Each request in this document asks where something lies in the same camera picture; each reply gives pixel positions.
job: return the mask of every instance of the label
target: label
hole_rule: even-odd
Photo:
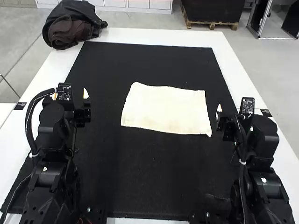
[[[17,105],[14,107],[14,110],[23,110],[26,106],[27,102],[18,102]]]
[[[270,111],[268,109],[261,109],[261,112],[264,116],[268,117],[268,118],[271,118],[272,115],[270,113]]]

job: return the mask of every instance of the black box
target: black box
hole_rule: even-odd
[[[200,22],[239,22],[245,0],[182,0],[188,19]]]

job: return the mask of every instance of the white towel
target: white towel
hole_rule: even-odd
[[[132,84],[128,93],[121,125],[176,134],[212,135],[205,91],[138,82]]]

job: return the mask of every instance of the metal rod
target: metal rod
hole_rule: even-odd
[[[252,21],[252,17],[253,17],[255,9],[256,9],[256,1],[254,1],[253,5],[252,5],[251,12],[250,12],[250,15],[249,15],[249,19],[248,19],[248,22],[247,22],[247,27],[251,27],[251,21]]]
[[[288,31],[286,31],[286,30],[283,29],[282,27],[281,27],[281,29],[282,29],[286,34],[288,34],[289,36],[291,36],[294,40],[296,40],[296,39],[297,39],[297,36],[299,35],[299,33],[298,33],[297,36],[293,36],[292,34],[290,34]]]
[[[269,0],[268,1],[265,13],[264,13],[263,18],[262,18],[262,24],[260,25],[260,28],[258,29],[258,32],[257,32],[257,36],[261,36],[261,34],[262,34],[263,27],[264,27],[264,25],[266,23],[266,19],[268,17],[269,11],[271,9],[272,2],[273,2],[273,0]]]
[[[256,38],[256,39],[258,39],[258,36],[257,36],[257,33],[256,33],[256,31],[252,28],[252,27],[247,27],[247,29],[253,34],[253,36]]]
[[[14,88],[11,86],[11,84],[9,84],[9,82],[4,78],[3,75],[0,74],[0,76],[3,78],[3,80],[9,85],[9,87],[14,91],[14,93],[18,96],[18,98],[20,99],[21,97],[19,96],[19,94],[14,90]]]
[[[260,37],[261,40],[295,40],[295,38],[287,37]]]

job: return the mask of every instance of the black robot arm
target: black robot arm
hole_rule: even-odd
[[[50,97],[54,93],[57,94],[55,100]],[[44,101],[39,116],[38,136],[34,140],[31,118],[35,106],[42,99]],[[31,175],[18,187],[29,181],[21,224],[75,224],[79,220],[80,180],[73,157],[77,128],[84,127],[90,119],[91,104],[88,94],[83,97],[83,106],[76,108],[72,87],[67,83],[60,83],[57,88],[37,94],[30,102],[25,131],[34,168]],[[7,211],[1,217],[1,224],[4,223],[6,214]]]
[[[219,111],[217,116],[217,131],[224,132],[224,141],[234,142],[240,166],[239,179],[231,188],[229,222],[295,224],[289,197],[271,167],[279,143],[276,123],[254,114],[253,98],[242,99],[239,114]]]

